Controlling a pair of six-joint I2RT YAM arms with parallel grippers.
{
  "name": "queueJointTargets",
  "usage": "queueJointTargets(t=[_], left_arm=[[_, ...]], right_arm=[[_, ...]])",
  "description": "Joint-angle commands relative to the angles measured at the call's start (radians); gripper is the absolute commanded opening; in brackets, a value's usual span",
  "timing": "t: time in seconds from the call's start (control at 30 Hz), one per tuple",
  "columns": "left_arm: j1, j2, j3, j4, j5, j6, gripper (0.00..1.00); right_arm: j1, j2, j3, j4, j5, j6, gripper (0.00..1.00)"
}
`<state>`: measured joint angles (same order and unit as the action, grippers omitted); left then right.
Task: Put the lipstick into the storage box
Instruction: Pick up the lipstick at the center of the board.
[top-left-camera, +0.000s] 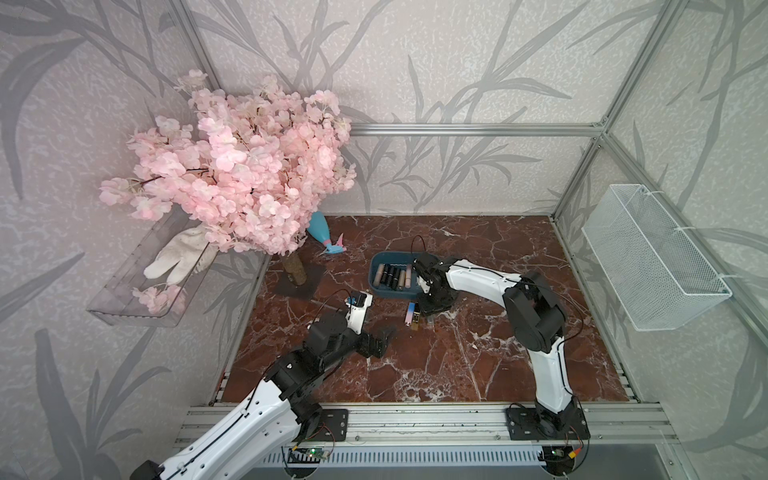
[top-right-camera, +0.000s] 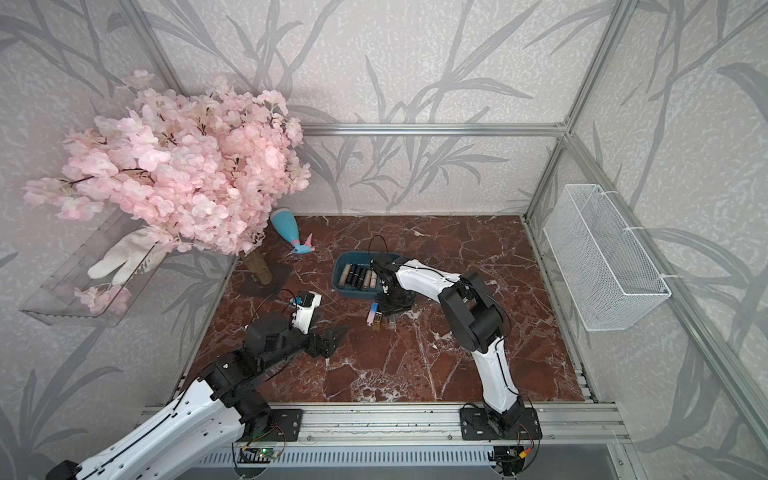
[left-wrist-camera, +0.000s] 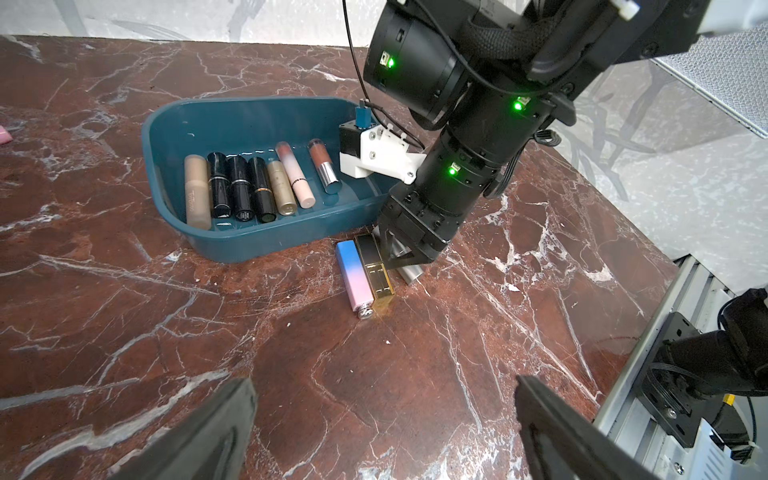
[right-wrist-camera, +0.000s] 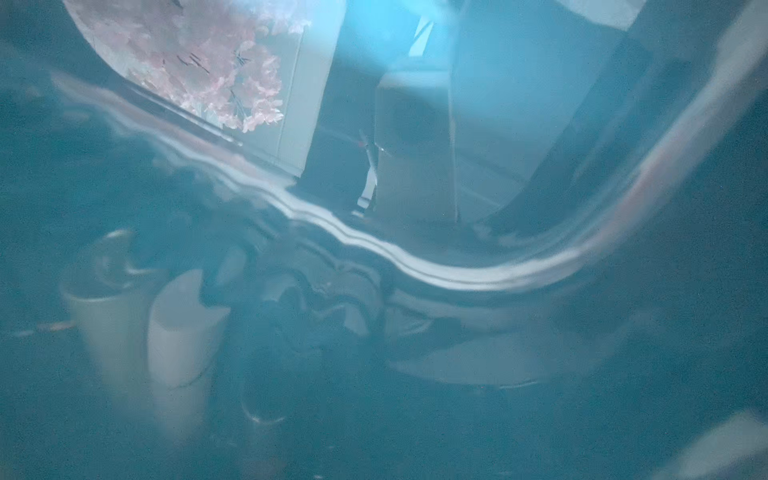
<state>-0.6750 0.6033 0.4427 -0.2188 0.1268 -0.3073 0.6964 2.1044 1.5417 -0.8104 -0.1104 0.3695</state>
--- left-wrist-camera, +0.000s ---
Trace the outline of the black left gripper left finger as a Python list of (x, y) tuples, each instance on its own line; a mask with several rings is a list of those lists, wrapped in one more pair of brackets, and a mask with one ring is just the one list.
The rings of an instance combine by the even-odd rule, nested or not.
[(256, 412), (257, 393), (252, 381), (231, 379), (112, 477), (237, 479)]

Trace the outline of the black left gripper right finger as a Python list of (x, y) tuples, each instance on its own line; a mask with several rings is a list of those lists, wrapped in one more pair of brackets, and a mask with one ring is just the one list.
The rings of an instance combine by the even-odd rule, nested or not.
[(519, 375), (516, 380), (515, 407), (532, 478), (654, 477), (538, 378)]

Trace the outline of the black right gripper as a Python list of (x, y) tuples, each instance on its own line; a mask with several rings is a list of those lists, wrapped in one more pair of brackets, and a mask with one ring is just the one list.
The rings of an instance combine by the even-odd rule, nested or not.
[(461, 224), (461, 216), (438, 213), (418, 197), (391, 191), (378, 217), (384, 265), (398, 269), (434, 262)]

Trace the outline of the silver grey lipstick tube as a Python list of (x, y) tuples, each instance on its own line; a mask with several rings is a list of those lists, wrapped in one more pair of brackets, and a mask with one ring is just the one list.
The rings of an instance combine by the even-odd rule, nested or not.
[(407, 285), (413, 284), (424, 273), (424, 270), (420, 265), (408, 265), (397, 268), (396, 271)]

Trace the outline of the pink clear lip gloss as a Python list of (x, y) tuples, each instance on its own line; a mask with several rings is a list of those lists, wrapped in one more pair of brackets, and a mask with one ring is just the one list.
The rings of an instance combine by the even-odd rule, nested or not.
[(333, 169), (333, 163), (324, 142), (319, 138), (312, 139), (308, 143), (308, 151), (324, 191), (328, 195), (338, 194), (342, 185)]

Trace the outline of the beige slim lipstick tube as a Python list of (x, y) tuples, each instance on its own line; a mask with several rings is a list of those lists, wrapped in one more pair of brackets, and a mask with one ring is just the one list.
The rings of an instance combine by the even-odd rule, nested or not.
[(266, 163), (266, 167), (279, 214), (282, 216), (295, 215), (298, 206), (282, 162), (272, 158)]

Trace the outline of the pale pink lipstick tube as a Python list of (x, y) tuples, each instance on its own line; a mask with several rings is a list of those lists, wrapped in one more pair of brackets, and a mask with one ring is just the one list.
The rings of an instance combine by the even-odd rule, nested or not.
[(300, 207), (302, 209), (314, 207), (316, 203), (315, 196), (291, 146), (287, 142), (281, 141), (276, 145), (275, 151), (285, 168)]

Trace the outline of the teal plastic storage box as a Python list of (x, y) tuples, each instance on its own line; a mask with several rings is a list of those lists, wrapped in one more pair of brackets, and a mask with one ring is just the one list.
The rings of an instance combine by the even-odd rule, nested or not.
[[(203, 257), (239, 263), (375, 223), (395, 185), (372, 174), (339, 174), (339, 193), (325, 192), (308, 144), (321, 140), (339, 163), (341, 124), (355, 118), (355, 103), (337, 97), (258, 97), (183, 100), (160, 108), (144, 122), (141, 141), (154, 204), (161, 217)], [(263, 221), (260, 202), (274, 199), (277, 186), (255, 163), (277, 160), (276, 145), (291, 146), (316, 203)], [(187, 222), (185, 159), (200, 155), (211, 179), (210, 201), (224, 200), (231, 213), (209, 229)]]

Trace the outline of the beige nude lipstick tube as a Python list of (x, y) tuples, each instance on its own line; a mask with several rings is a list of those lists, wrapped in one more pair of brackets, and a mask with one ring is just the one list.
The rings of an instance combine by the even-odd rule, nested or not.
[(210, 230), (212, 226), (208, 163), (200, 155), (184, 159), (186, 223)]

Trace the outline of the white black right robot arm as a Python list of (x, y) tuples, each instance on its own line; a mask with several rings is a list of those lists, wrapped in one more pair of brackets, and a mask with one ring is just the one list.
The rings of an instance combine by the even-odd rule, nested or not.
[(439, 136), (378, 226), (386, 266), (433, 262), (480, 197), (503, 192), (526, 144), (576, 121), (608, 67), (686, 52), (702, 35), (753, 28), (763, 1), (390, 1), (363, 70)]

